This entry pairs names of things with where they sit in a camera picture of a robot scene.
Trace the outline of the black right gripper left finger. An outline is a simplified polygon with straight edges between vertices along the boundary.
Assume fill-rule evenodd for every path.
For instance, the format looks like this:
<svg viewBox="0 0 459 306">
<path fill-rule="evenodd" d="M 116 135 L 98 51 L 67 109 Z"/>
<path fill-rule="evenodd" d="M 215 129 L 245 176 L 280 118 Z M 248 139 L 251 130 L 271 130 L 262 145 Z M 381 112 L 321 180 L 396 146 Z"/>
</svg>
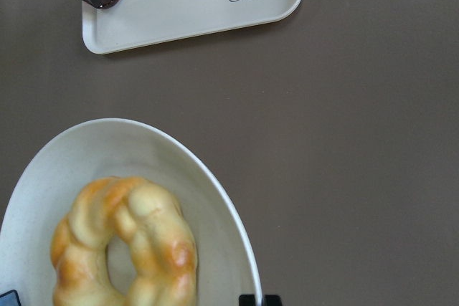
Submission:
<svg viewBox="0 0 459 306">
<path fill-rule="evenodd" d="M 9 290 L 0 295 L 0 306 L 20 306 L 20 299 L 16 290 Z"/>
</svg>

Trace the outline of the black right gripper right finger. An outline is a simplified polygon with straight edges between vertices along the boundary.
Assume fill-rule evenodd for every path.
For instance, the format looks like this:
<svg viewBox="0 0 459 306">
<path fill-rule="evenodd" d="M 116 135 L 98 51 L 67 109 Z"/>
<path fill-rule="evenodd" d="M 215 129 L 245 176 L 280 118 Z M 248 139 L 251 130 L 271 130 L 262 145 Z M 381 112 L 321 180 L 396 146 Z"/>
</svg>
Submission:
<svg viewBox="0 0 459 306">
<path fill-rule="evenodd" d="M 280 295 L 264 295 L 259 300 L 253 294 L 240 295 L 239 306 L 281 306 Z"/>
</svg>

